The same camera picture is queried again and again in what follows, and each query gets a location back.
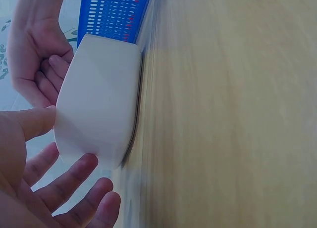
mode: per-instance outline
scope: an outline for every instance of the wooden surface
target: wooden surface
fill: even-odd
[[[154,0],[117,227],[317,227],[316,3]]]

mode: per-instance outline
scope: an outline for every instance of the blue plastic basket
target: blue plastic basket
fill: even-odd
[[[135,43],[149,0],[82,0],[79,46],[86,33]]]

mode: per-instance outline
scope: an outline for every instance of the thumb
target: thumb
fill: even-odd
[[[25,141],[49,132],[55,123],[56,108],[36,108],[17,112],[7,112],[22,128]]]

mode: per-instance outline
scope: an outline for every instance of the white floor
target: white floor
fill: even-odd
[[[10,28],[10,23],[6,23],[11,19],[12,12],[16,5],[17,0],[0,0],[0,110],[23,110],[29,109],[31,106],[29,103],[21,97],[11,86],[9,75],[6,74],[5,64],[5,49],[6,49],[6,38]],[[73,38],[72,33],[76,30],[78,25],[80,9],[80,0],[65,0],[63,3],[60,25],[62,30],[68,39]],[[53,134],[49,134],[36,138],[29,143],[28,157],[32,157],[37,154],[45,145],[53,141]],[[34,186],[34,189],[38,189],[42,186],[47,185],[53,179],[57,178],[63,172],[67,170],[69,166],[65,165],[60,159],[57,163],[49,170],[45,177]],[[91,186],[100,177],[109,177],[108,171],[96,169],[94,173],[87,179],[87,181],[78,189],[74,196],[62,206],[56,213],[63,213],[68,211],[74,206],[91,188]]]

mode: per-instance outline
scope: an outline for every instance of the wrist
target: wrist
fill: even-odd
[[[21,25],[42,20],[58,21],[63,0],[19,0],[13,20]]]

